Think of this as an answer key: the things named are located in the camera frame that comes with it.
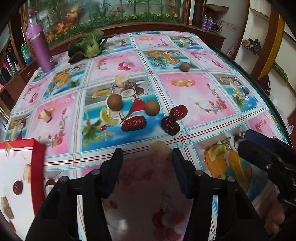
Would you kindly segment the person right hand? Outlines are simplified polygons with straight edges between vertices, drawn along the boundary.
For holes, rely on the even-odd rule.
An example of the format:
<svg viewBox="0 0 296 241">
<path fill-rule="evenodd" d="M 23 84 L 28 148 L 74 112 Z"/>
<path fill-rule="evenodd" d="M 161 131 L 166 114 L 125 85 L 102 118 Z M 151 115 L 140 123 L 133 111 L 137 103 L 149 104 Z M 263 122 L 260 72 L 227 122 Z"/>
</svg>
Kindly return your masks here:
<svg viewBox="0 0 296 241">
<path fill-rule="evenodd" d="M 285 220 L 283 205 L 276 199 L 271 204 L 265 218 L 264 228 L 268 235 L 274 235 L 279 232 L 280 225 Z"/>
</svg>

